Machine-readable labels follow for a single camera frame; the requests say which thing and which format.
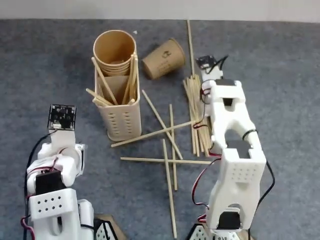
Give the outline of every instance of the black wire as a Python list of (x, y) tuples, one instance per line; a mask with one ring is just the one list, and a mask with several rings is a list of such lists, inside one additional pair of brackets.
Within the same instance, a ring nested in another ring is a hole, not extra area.
[(210, 74), (210, 73), (212, 72), (212, 70), (213, 70), (216, 66), (218, 66), (220, 63), (221, 63), (221, 65), (220, 65), (220, 70), (222, 70), (222, 67), (223, 67), (223, 65), (224, 65), (224, 63), (225, 63), (225, 61), (226, 61), (226, 59), (227, 59), (228, 57), (229, 57), (229, 55), (226, 55), (226, 56), (224, 56), (223, 58), (219, 59), (215, 64), (212, 65), (212, 67), (210, 68), (210, 70), (209, 70), (209, 71), (205, 71), (205, 73), (206, 73), (206, 74)]
[[(33, 146), (31, 152), (30, 152), (30, 155), (29, 155), (29, 159), (28, 159), (28, 162), (26, 164), (26, 168), (25, 168), (25, 172), (24, 172), (24, 186), (23, 186), (23, 189), (24, 189), (24, 215), (25, 216), (29, 216), (29, 199), (27, 198), (27, 195), (28, 195), (28, 188), (27, 188), (27, 177), (28, 177), (28, 173), (27, 173), (27, 169), (28, 167), (31, 165), (31, 161), (32, 161), (32, 158), (34, 157), (34, 154), (35, 154), (35, 151), (37, 149), (37, 147), (39, 146), (39, 144), (45, 140), (47, 137), (49, 137), (50, 135), (56, 133), (58, 130), (55, 130), (51, 133), (48, 133), (46, 135), (44, 135), (43, 137), (41, 137), (37, 142), (36, 144)], [(28, 225), (28, 218), (25, 219), (25, 224)], [(23, 230), (23, 240), (26, 240), (27, 239), (27, 230), (24, 229)]]
[(250, 133), (253, 133), (253, 132), (258, 133), (258, 130), (256, 130), (256, 129), (251, 129), (251, 130), (247, 131), (245, 134), (243, 134), (242, 140), (244, 141), (244, 140), (245, 140), (245, 137), (248, 136)]
[(87, 225), (87, 224), (81, 224), (80, 226), (81, 226), (82, 228), (87, 228), (87, 229), (95, 230), (95, 227), (94, 227), (94, 226), (90, 226), (90, 225)]
[[(276, 184), (276, 177), (274, 175), (274, 172), (272, 171), (272, 168), (268, 162), (268, 160), (266, 160), (266, 166), (268, 167), (269, 169), (269, 172), (272, 176), (272, 184), (270, 185), (270, 187), (265, 191), (265, 193), (262, 195), (262, 197), (260, 198), (259, 202), (258, 202), (258, 205), (256, 207), (256, 211), (258, 210), (258, 207), (259, 205), (262, 203), (262, 201), (265, 199), (265, 197), (270, 193), (270, 191), (272, 190), (272, 188), (275, 186)], [(251, 240), (251, 227), (248, 229), (248, 240)]]

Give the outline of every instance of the circuit board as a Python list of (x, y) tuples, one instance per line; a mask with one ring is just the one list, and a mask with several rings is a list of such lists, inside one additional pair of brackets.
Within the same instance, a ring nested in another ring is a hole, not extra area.
[(48, 129), (74, 131), (76, 126), (77, 108), (73, 105), (51, 104)]

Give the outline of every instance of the black cable tie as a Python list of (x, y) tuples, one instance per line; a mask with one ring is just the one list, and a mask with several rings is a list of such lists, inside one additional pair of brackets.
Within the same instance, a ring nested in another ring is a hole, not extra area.
[(243, 134), (242, 140), (244, 141), (244, 140), (245, 140), (245, 137), (246, 137), (247, 135), (249, 135), (250, 133), (253, 133), (253, 132), (258, 133), (258, 130), (257, 130), (257, 129), (251, 129), (251, 130), (247, 131), (245, 134)]

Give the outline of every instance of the stacked paper cups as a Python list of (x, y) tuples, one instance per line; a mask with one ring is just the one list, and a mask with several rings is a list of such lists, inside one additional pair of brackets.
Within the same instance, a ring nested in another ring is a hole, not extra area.
[(93, 44), (93, 55), (105, 76), (126, 76), (130, 72), (133, 53), (137, 52), (135, 39), (122, 30), (100, 34)]

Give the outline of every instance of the fallen paper cup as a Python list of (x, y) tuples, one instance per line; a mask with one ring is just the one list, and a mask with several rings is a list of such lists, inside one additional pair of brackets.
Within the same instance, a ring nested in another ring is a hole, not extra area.
[(150, 79), (157, 79), (185, 65), (186, 57), (179, 43), (170, 38), (142, 60), (143, 68)]

